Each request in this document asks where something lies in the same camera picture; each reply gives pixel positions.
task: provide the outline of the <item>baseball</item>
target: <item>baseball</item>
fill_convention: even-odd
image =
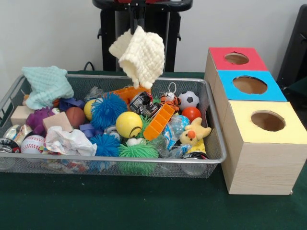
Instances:
[[[41,154],[44,149],[45,138],[39,135],[33,135],[27,137],[21,144],[21,153],[27,154]],[[27,161],[36,163],[41,161],[41,159],[27,159]]]

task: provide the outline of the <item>crumpled paper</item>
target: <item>crumpled paper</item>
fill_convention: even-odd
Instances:
[[[75,129],[69,133],[63,131],[60,126],[48,129],[46,148],[63,155],[94,156],[97,151],[97,145],[92,144],[83,132]]]

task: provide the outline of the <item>mint green knitted cloth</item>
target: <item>mint green knitted cloth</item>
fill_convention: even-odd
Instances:
[[[65,69],[51,67],[23,67],[22,72],[31,84],[32,92],[26,100],[30,109],[52,107],[57,98],[73,97],[73,90],[67,81]]]

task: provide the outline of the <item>stacked wooden boxes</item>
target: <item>stacked wooden boxes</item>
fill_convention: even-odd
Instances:
[[[228,155],[230,194],[288,195],[307,158],[307,132],[254,48],[209,48],[211,86]]]

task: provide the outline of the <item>purple toy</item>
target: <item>purple toy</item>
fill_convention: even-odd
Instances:
[[[61,111],[67,111],[71,107],[79,107],[83,109],[85,106],[85,102],[81,100],[76,100],[73,97],[69,99],[61,98],[59,101],[59,109]]]
[[[80,130],[85,134],[85,136],[90,139],[98,134],[103,134],[103,132],[96,130],[91,123],[80,125]]]
[[[53,108],[43,108],[39,110],[35,110],[33,114],[30,114],[25,121],[25,123],[31,127],[34,134],[45,136],[45,128],[43,125],[43,119],[53,116],[55,113],[52,111]]]

